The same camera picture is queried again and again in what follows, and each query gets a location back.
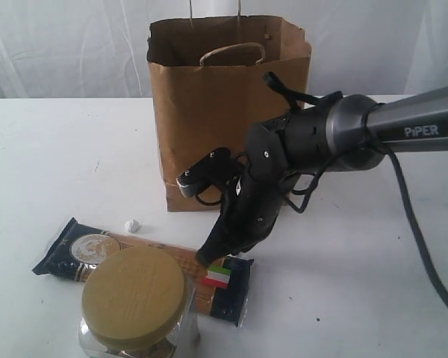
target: robotic arm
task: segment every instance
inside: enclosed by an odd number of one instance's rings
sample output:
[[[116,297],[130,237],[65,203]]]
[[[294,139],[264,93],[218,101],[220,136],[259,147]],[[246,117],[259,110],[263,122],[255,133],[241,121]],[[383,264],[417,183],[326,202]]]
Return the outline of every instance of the robotic arm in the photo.
[[[221,204],[220,216],[196,255],[206,267],[265,239],[284,203],[302,213],[325,170],[371,169],[393,152],[448,151],[448,87],[378,104],[364,95],[315,98],[294,92],[272,72],[264,80],[290,109],[251,126],[246,163],[218,148],[177,179],[187,197],[200,200],[210,185],[222,193],[220,202],[212,203]],[[314,106],[302,109],[296,101]],[[293,190],[302,174],[314,180],[306,190]],[[300,207],[288,198],[291,192],[305,196]]]

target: white table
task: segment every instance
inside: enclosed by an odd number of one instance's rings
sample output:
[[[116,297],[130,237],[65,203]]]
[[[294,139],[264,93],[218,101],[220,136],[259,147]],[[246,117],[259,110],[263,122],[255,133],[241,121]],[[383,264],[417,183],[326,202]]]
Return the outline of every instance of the white table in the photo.
[[[399,157],[448,287],[448,153]],[[135,218],[144,237],[198,248],[217,213],[166,212],[151,99],[0,100],[1,358],[84,357],[83,285],[31,273],[72,216],[118,232]],[[201,357],[448,357],[448,311],[388,160],[324,175],[247,256],[243,327],[201,317]]]

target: italian flag label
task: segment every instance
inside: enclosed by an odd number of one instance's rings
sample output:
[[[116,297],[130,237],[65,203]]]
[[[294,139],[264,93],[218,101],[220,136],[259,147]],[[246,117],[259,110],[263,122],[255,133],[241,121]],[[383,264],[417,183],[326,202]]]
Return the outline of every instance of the italian flag label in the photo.
[[[208,286],[227,289],[231,278],[231,270],[219,266],[209,266],[208,275],[202,279],[202,283]]]

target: paper bag handle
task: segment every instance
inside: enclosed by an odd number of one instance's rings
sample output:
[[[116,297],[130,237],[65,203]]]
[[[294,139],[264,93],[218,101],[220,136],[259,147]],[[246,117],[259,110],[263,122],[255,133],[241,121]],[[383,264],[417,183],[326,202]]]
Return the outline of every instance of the paper bag handle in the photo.
[[[193,28],[193,0],[189,0],[189,21],[191,23],[191,28]],[[240,0],[237,0],[237,23],[240,24]]]
[[[204,67],[204,61],[206,61],[207,58],[209,58],[210,56],[213,56],[215,54],[221,54],[221,53],[229,51],[229,50],[237,50],[239,48],[248,48],[248,47],[256,47],[261,51],[261,58],[259,58],[257,61],[255,61],[256,65],[260,64],[262,61],[264,61],[266,59],[266,49],[260,43],[238,43],[237,45],[219,47],[212,51],[209,51],[207,54],[204,54],[201,57],[201,59],[199,60],[199,65],[201,67]]]

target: brown paper bag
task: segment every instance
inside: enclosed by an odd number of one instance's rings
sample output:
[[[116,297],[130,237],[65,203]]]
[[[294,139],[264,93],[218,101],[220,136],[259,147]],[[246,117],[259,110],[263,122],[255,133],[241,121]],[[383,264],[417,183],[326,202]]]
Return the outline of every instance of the brown paper bag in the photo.
[[[273,71],[304,92],[311,46],[304,30],[277,16],[167,19],[150,29],[148,63],[167,209],[206,210],[180,193],[176,178],[217,147],[243,151],[251,123],[283,114],[286,101],[262,78]],[[201,198],[219,196],[210,188]]]

